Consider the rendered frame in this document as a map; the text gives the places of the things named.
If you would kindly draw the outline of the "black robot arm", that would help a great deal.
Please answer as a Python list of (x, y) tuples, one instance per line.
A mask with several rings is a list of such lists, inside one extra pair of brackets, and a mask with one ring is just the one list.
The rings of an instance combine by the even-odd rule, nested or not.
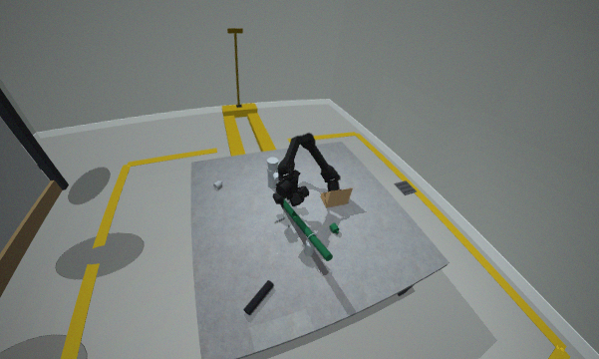
[[(314, 160), (321, 168), (321, 176), (323, 177), (324, 181), (328, 183), (328, 191), (340, 190), (340, 175), (332, 166), (327, 164), (324, 157), (316, 147), (316, 140), (314, 136), (312, 134), (304, 134), (291, 139), (285, 158), (278, 165), (278, 180), (280, 180), (280, 182), (276, 184), (277, 193), (281, 196), (285, 196), (293, 187), (298, 185), (298, 179), (301, 173), (294, 170), (294, 159), (299, 145), (310, 152)], [(304, 194), (298, 194), (298, 190), (295, 190), (293, 193), (288, 193), (287, 199), (290, 200), (292, 206), (296, 206), (300, 205), (301, 202), (304, 202), (303, 200), (305, 199), (305, 196)]]

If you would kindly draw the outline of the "grey post with cap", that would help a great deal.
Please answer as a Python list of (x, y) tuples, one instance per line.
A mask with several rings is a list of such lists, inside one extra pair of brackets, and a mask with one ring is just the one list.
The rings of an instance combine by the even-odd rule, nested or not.
[[(278, 159), (271, 157), (267, 159), (268, 169), (272, 172), (277, 170)], [(273, 175), (268, 174), (268, 187), (276, 188), (277, 181), (275, 181)]]

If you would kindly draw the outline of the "short dark green cylinder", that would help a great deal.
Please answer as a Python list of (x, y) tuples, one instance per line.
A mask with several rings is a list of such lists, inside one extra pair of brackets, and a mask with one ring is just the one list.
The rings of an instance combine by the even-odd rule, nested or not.
[(331, 223), (330, 227), (329, 227), (333, 233), (338, 234), (339, 233), (339, 227), (337, 226), (337, 224), (335, 222)]

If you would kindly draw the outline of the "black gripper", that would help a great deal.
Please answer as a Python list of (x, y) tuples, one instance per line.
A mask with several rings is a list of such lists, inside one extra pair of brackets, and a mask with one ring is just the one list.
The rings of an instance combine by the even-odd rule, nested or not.
[[(293, 187), (289, 192), (293, 193), (293, 192), (295, 192), (295, 190), (298, 190), (298, 194), (304, 194), (305, 197), (309, 195), (309, 190), (307, 189), (307, 187), (305, 185), (300, 186), (300, 187), (298, 187), (298, 185), (297, 185), (296, 187)], [(281, 204), (281, 206), (283, 208), (284, 198), (287, 198), (288, 193), (285, 196), (281, 196), (278, 193), (274, 193), (273, 198), (274, 198), (276, 204)]]

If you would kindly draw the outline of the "dark green long pipe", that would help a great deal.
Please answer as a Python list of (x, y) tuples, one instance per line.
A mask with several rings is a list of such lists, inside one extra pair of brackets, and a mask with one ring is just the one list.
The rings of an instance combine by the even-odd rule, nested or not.
[(321, 256), (323, 256), (326, 261), (330, 261), (333, 258), (333, 254), (330, 253), (329, 250), (323, 245), (323, 243), (321, 243), (319, 238), (315, 234), (313, 234), (314, 232), (308, 227), (308, 225), (306, 225), (303, 222), (303, 220), (298, 216), (298, 214), (293, 210), (293, 208), (287, 203), (285, 199), (283, 207), (291, 216), (291, 218), (295, 221), (295, 223), (302, 229), (302, 231), (305, 233), (307, 237), (312, 234), (311, 236), (309, 236), (309, 240), (312, 242), (312, 244), (316, 246)]

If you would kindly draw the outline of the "black cylinder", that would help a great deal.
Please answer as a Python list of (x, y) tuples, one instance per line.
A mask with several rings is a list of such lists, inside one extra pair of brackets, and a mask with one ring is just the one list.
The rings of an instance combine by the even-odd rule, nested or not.
[(273, 282), (268, 280), (263, 286), (262, 288), (259, 290), (259, 292), (257, 292), (255, 294), (255, 296), (253, 297), (252, 300), (250, 300), (247, 304), (247, 306), (244, 307), (244, 311), (250, 315), (254, 309), (257, 307), (257, 305), (259, 305), (259, 302), (261, 302), (261, 300), (266, 296), (266, 294), (269, 292), (269, 290), (272, 289), (272, 287), (274, 286)]

